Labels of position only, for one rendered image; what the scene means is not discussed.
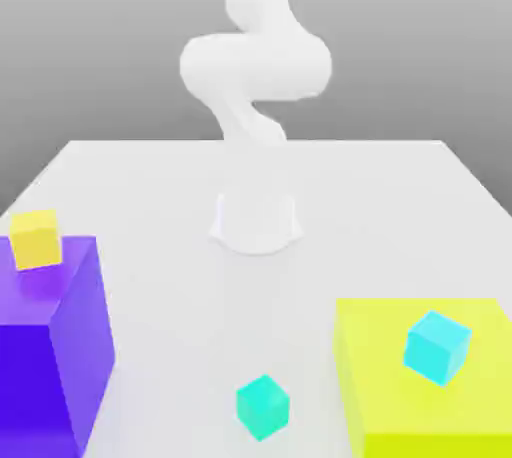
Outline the small turquoise cube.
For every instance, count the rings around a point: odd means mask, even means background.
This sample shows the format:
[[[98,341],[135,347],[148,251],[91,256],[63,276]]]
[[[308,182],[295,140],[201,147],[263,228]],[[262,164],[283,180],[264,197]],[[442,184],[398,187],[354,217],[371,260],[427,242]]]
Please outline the small turquoise cube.
[[[290,396],[264,374],[236,391],[236,414],[257,441],[284,428],[290,417]]]

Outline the small yellow cube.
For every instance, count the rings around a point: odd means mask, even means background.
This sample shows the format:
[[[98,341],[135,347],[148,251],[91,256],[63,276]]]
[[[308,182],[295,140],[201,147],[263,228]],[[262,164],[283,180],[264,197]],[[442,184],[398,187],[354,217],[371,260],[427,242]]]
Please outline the small yellow cube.
[[[61,237],[55,210],[15,213],[9,241],[18,271],[54,266],[62,262]]]

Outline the small cyan cube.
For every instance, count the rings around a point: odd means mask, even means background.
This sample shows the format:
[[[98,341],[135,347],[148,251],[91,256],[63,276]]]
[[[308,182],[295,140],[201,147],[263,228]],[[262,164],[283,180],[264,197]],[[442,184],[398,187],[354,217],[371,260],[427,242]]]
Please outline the small cyan cube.
[[[466,361],[472,329],[431,310],[407,333],[403,364],[445,387]]]

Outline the large purple box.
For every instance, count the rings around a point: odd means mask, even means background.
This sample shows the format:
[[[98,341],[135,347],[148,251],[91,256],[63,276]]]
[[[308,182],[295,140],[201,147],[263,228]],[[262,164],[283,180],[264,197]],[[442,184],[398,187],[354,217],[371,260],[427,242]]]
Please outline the large purple box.
[[[0,458],[82,458],[115,348],[97,242],[19,271],[0,238]]]

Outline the large yellow-green box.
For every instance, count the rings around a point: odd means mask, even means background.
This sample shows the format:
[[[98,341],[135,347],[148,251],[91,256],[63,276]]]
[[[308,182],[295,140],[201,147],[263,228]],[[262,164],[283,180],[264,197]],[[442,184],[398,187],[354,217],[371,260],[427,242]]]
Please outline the large yellow-green box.
[[[430,310],[471,328],[444,387],[403,363]],[[353,458],[512,458],[512,320],[492,298],[339,298],[333,352]]]

